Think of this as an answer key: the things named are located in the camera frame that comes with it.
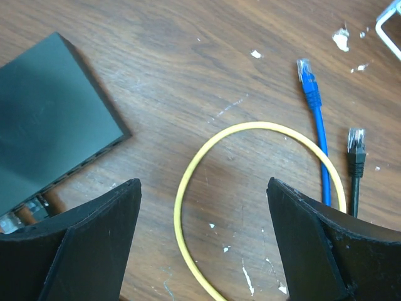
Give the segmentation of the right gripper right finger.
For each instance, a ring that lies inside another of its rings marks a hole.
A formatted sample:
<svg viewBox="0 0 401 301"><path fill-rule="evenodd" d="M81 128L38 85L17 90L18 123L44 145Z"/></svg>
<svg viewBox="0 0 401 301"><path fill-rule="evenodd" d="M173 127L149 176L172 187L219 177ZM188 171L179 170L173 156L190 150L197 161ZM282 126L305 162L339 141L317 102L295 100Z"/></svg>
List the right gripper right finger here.
<svg viewBox="0 0 401 301"><path fill-rule="evenodd" d="M400 300L400 232L271 178L267 197L290 300Z"/></svg>

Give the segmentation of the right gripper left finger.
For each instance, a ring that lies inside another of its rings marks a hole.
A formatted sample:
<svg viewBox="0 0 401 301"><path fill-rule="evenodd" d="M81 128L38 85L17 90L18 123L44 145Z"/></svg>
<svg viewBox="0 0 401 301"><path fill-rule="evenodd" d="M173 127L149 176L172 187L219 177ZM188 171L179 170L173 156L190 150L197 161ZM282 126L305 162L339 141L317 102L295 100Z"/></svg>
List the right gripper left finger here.
<svg viewBox="0 0 401 301"><path fill-rule="evenodd" d="M118 300L142 198L130 179L1 235L1 300Z"/></svg>

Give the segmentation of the black network switch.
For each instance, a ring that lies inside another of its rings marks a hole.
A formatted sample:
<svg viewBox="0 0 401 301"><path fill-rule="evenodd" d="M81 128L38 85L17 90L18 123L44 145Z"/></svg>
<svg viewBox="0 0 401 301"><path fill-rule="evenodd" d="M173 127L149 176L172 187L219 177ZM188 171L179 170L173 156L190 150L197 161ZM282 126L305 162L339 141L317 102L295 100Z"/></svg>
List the black network switch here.
<svg viewBox="0 0 401 301"><path fill-rule="evenodd" d="M130 135L77 48L52 33L1 68L1 213Z"/></svg>

